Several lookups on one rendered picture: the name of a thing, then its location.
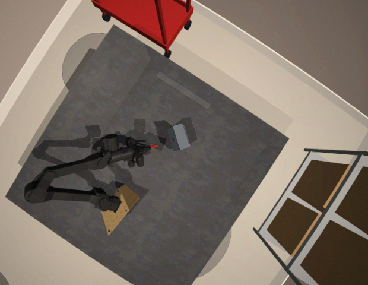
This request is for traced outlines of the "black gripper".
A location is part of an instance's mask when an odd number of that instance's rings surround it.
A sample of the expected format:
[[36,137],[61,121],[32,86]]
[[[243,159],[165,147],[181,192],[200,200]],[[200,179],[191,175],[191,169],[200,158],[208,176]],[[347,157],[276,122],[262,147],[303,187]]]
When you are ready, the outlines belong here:
[[126,138],[126,146],[127,147],[121,147],[120,148],[120,152],[122,155],[122,160],[126,161],[126,159],[132,158],[134,159],[135,157],[135,162],[137,164],[138,167],[143,167],[144,166],[144,156],[143,154],[146,153],[147,151],[149,151],[151,149],[151,147],[149,147],[149,145],[145,145],[145,144],[141,144],[138,143],[136,141],[134,141],[134,144],[131,143],[132,138],[131,137],[127,137]]

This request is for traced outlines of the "grey panel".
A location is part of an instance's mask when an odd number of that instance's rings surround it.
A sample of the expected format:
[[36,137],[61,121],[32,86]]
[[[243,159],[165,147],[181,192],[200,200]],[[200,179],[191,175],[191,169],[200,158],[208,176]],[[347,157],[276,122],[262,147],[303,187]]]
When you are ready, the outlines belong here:
[[179,124],[172,126],[167,131],[174,151],[182,150],[191,146],[184,125]]

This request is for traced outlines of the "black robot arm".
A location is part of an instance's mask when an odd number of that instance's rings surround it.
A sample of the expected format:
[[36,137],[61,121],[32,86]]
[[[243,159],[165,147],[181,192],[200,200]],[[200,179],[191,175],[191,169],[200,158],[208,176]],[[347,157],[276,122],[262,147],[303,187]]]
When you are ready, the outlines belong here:
[[121,161],[122,155],[119,149],[118,135],[108,134],[101,139],[104,147],[97,153],[81,160],[53,167],[45,167],[31,183],[25,186],[24,199],[32,204],[55,199],[63,201],[88,201],[93,205],[99,206],[102,211],[109,210],[116,213],[122,201],[119,197],[107,195],[101,188],[93,187],[90,191],[82,191],[50,186],[54,178],[88,169],[102,169],[107,165],[113,167],[112,163]]

